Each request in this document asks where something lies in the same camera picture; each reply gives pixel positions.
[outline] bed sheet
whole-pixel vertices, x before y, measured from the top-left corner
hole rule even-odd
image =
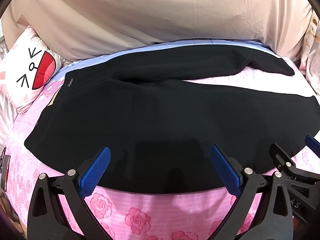
[[[41,111],[63,84],[65,74],[71,70],[96,65],[126,53],[196,44],[239,45],[274,54],[265,45],[255,41],[177,41],[73,62],[69,66],[62,68],[55,77],[45,85],[43,92],[37,100],[34,101],[27,113],[24,116],[19,115],[16,118],[13,130],[9,134],[6,142],[7,153],[12,156],[9,168],[7,194],[12,206],[25,225],[27,225],[32,191],[39,174],[43,172],[49,176],[59,176],[61,174],[37,160],[32,153],[24,147],[24,140],[33,130]],[[284,60],[295,71],[294,76],[265,73],[246,67],[234,76],[213,77],[196,81],[193,80],[191,82],[230,85],[255,90],[298,94],[305,97],[314,96],[314,91],[295,64],[288,58],[284,58]],[[318,140],[320,139],[319,133],[316,135],[316,138]],[[307,147],[293,157],[293,160],[298,168],[320,173],[320,160]],[[61,196],[60,199],[71,227],[80,233],[81,231],[65,198]],[[240,232],[244,232],[249,228],[257,210],[259,200],[260,195],[257,195]],[[87,197],[85,201],[103,228],[113,239],[200,240],[207,239],[218,227],[235,201],[235,197],[228,194],[225,188],[191,194],[142,195],[96,187],[93,194]]]

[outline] beige fabric backdrop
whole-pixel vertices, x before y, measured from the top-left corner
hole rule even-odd
[[[8,47],[31,24],[71,61],[190,38],[258,39],[297,60],[311,15],[307,0],[13,0],[2,23]]]

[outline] mattress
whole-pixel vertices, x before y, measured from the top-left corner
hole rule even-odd
[[[255,41],[184,40],[73,62],[62,68],[53,77],[27,113],[16,118],[14,128],[6,142],[7,153],[12,156],[7,194],[12,206],[25,225],[27,225],[32,191],[39,174],[43,172],[49,176],[59,176],[61,174],[37,160],[24,147],[24,140],[33,130],[41,111],[63,84],[65,74],[71,70],[96,65],[126,53],[195,44],[232,44],[274,54],[268,47]],[[265,73],[246,67],[239,74],[233,76],[193,80],[192,82],[297,94],[305,97],[315,96],[316,94],[295,64],[288,58],[283,59],[294,70],[294,76]],[[320,160],[307,147],[293,157],[293,160],[298,168],[320,173]],[[71,227],[80,233],[81,231],[65,198],[61,196],[60,199]],[[240,232],[249,228],[257,210],[259,199],[260,195],[257,195]],[[188,194],[143,195],[96,187],[93,194],[87,197],[85,201],[113,239],[198,240],[207,239],[218,227],[235,201],[235,197],[231,196],[225,188]]]

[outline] silver screw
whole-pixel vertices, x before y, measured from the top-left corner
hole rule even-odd
[[[275,176],[276,176],[277,178],[281,178],[281,177],[282,177],[282,174],[281,174],[281,172],[276,171],[276,172],[275,172]]]
[[[69,176],[73,176],[73,175],[75,175],[75,174],[76,174],[76,170],[73,170],[73,169],[72,169],[72,170],[69,170],[69,171],[68,171],[68,175],[69,175]]]
[[[250,169],[250,168],[245,168],[245,169],[244,169],[244,173],[250,175],[250,174],[253,173],[253,170]]]
[[[39,179],[44,179],[45,178],[45,174],[44,173],[41,173],[40,175],[39,175]]]

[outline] pillow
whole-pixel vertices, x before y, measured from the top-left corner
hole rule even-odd
[[[0,91],[24,114],[64,61],[28,26],[0,62]]]
[[[2,18],[10,48],[29,24],[74,61],[182,39],[260,40],[300,58],[307,0],[12,0]]]

